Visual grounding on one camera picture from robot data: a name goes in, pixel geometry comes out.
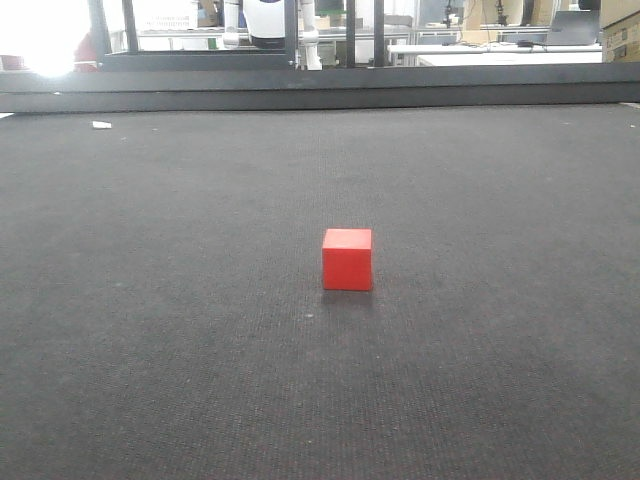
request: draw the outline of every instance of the white paper scrap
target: white paper scrap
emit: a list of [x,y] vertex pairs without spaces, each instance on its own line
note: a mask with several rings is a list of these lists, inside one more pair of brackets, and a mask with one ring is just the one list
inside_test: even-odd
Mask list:
[[106,130],[111,128],[111,124],[108,122],[93,122],[93,128],[96,130]]

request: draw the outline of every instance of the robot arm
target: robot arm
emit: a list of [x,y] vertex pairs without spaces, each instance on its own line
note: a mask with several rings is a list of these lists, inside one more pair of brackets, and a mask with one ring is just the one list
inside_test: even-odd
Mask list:
[[225,48],[238,48],[240,34],[238,33],[238,15],[240,13],[240,0],[224,0],[224,33],[222,44]]
[[322,70],[322,63],[318,56],[318,30],[316,29],[316,5],[314,0],[298,0],[302,10],[304,31],[302,44],[306,50],[307,69]]

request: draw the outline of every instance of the black metal bar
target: black metal bar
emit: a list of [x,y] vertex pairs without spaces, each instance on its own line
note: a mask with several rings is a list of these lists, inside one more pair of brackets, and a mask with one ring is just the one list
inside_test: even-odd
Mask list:
[[385,66],[384,0],[373,3],[373,66]]
[[[191,59],[193,55],[158,55],[159,57]],[[226,55],[235,58],[237,55]],[[132,62],[154,55],[124,55]],[[64,77],[46,78],[35,73],[4,72],[0,75],[0,93],[45,94],[54,93],[125,93],[125,92],[282,92],[341,90],[397,90],[438,87],[442,89],[466,89],[472,93],[477,88],[534,86],[553,89],[567,86],[588,90],[591,86],[610,85],[612,94],[616,88],[628,85],[635,88],[640,100],[640,62],[573,64],[573,65],[509,65],[466,66],[437,68],[379,68],[379,69],[328,69],[321,72],[296,72],[282,70],[220,71],[211,75],[203,71],[153,71],[124,73],[74,73]],[[574,96],[567,97],[571,103]]]
[[91,19],[91,42],[96,51],[98,63],[111,53],[111,42],[109,41],[109,30],[104,16],[102,0],[88,0],[89,17]]
[[122,0],[122,13],[124,14],[124,28],[127,32],[127,44],[129,53],[138,53],[138,31],[136,30],[136,17],[133,13],[132,0]]
[[356,0],[347,0],[347,68],[356,66]]
[[637,101],[638,83],[485,85],[346,90],[31,93],[0,95],[15,113],[309,110],[463,105],[553,105]]

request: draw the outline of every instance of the bright light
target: bright light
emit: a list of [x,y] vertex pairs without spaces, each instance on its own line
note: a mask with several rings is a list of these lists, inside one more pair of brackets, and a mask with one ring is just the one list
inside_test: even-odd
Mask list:
[[23,56],[46,76],[73,70],[74,52],[90,29],[86,0],[2,0],[0,18],[0,53]]

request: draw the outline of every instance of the wooden block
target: wooden block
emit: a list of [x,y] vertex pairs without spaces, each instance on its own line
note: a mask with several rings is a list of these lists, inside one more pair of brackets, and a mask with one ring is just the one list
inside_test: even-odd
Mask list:
[[329,229],[322,244],[322,280],[326,290],[372,288],[370,229]]

